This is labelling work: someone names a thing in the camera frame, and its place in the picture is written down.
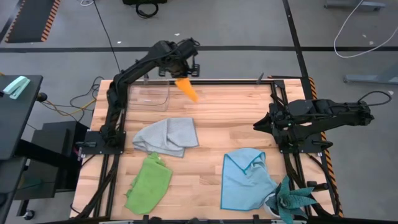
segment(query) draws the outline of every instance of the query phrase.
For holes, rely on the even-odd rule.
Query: concrete floor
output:
[[[108,40],[94,6],[81,7],[80,1],[62,1],[49,39],[44,43],[6,44],[10,47],[108,47]],[[390,36],[397,25],[398,2],[387,3],[381,12],[359,12],[347,23],[339,46],[371,46]],[[289,1],[302,46],[333,45],[333,39],[349,14],[347,10],[324,9],[323,1]],[[0,27],[14,10],[15,0],[0,1]],[[161,5],[155,18],[139,18],[121,0],[98,0],[97,5],[117,47],[147,47],[154,42],[194,37],[202,45],[293,46],[289,25],[280,0],[170,0]],[[388,44],[398,46],[398,36]],[[126,68],[144,52],[118,52],[121,68]],[[398,52],[372,52],[362,57],[342,59],[333,52],[304,52],[308,74],[315,79],[318,96],[335,101],[355,101],[371,90],[393,91],[394,85],[345,84],[346,74],[379,73],[397,62]],[[201,78],[257,78],[266,75],[301,76],[295,52],[231,51],[200,52]],[[112,53],[29,53],[0,54],[0,72],[8,75],[44,76],[42,91],[49,100],[68,104],[69,99],[85,93],[93,79],[101,75],[112,78],[117,67]],[[84,104],[82,99],[76,103]],[[381,100],[378,97],[370,101]],[[346,217],[398,220],[398,192],[395,180],[398,162],[396,139],[398,121],[394,109],[398,101],[372,108],[375,120],[366,127],[342,127],[326,132],[335,143],[330,149],[340,198]],[[35,104],[29,124],[41,128],[43,123],[71,120]],[[82,123],[89,126],[90,115]],[[24,139],[32,137],[26,127]],[[29,209],[37,217],[24,223],[65,220],[73,194],[60,193],[55,198],[34,200]],[[20,223],[14,203],[7,223]]]

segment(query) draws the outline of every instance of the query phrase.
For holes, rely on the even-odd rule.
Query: succulent plant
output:
[[[290,190],[289,177],[286,176],[282,183],[275,190],[275,196],[270,197],[266,201],[266,205],[271,209],[278,211],[280,218],[286,224],[293,224],[292,215],[300,215],[308,218],[300,207],[318,203],[316,200],[309,198],[313,187],[303,189]]]

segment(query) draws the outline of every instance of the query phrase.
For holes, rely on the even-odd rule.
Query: light blue cloth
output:
[[[242,148],[224,155],[221,209],[259,209],[277,187],[266,167],[266,153]]]

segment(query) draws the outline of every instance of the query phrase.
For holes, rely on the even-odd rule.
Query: wooden table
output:
[[[299,79],[284,80],[289,101],[304,99]],[[92,130],[99,130],[104,123],[108,104],[106,90],[111,80],[103,80],[95,106]],[[156,121],[165,118],[192,117],[200,146],[187,149],[184,158],[161,155],[166,166],[173,170],[169,189],[159,204],[149,214],[164,220],[188,220],[193,217],[206,219],[273,218],[263,208],[250,212],[220,209],[221,170],[223,156],[227,152],[253,147],[266,153],[266,164],[271,178],[280,182],[286,175],[282,154],[270,134],[254,131],[252,125],[269,110],[270,85],[194,85],[199,102],[190,101],[177,87],[170,86],[167,111],[127,110],[126,149],[119,161],[116,189],[113,200],[112,220],[141,220],[124,207],[125,193],[138,174],[146,153],[136,151],[132,145],[134,135]],[[325,175],[308,156],[301,155],[305,180],[324,183]],[[103,156],[96,156],[80,172],[73,207],[82,210],[98,187]],[[333,213],[329,191],[313,193],[323,208]],[[107,193],[104,193],[100,215],[104,215]]]

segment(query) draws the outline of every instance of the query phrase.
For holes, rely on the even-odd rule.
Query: white cable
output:
[[[90,6],[90,5],[92,5],[93,3],[94,3],[94,0],[92,0],[90,3],[88,3],[88,4],[83,4],[83,2],[84,1],[88,1],[88,0],[81,0],[81,2],[80,2],[80,5],[81,6]]]
[[[336,38],[335,38],[335,41],[334,41],[334,43],[333,43],[333,47],[335,48],[335,53],[337,54],[337,56],[339,56],[339,57],[341,57],[341,58],[353,58],[353,57],[357,57],[357,56],[360,56],[360,55],[363,55],[363,54],[372,52],[373,50],[376,50],[376,49],[382,47],[384,44],[388,43],[388,42],[394,37],[394,35],[397,33],[397,31],[398,31],[398,26],[397,26],[397,28],[396,28],[395,31],[392,33],[392,35],[390,36],[390,38],[388,38],[384,43],[382,43],[381,45],[378,45],[378,46],[375,47],[375,48],[372,48],[372,49],[367,50],[367,51],[365,51],[365,52],[361,52],[361,53],[356,54],[356,55],[350,55],[350,56],[342,56],[342,55],[340,55],[340,54],[337,52],[337,50],[336,50],[336,41],[337,41],[337,38],[340,36],[341,31],[343,30],[344,26],[346,25],[348,19],[349,19],[349,18],[351,17],[351,15],[355,12],[355,10],[357,10],[357,8],[362,4],[363,1],[364,1],[364,0],[361,0],[361,2],[355,7],[355,9],[351,12],[351,14],[350,14],[350,15],[347,17],[347,19],[344,21],[343,25],[342,25],[341,28],[340,28],[340,31],[338,32],[338,34],[337,34],[337,36],[336,36]]]

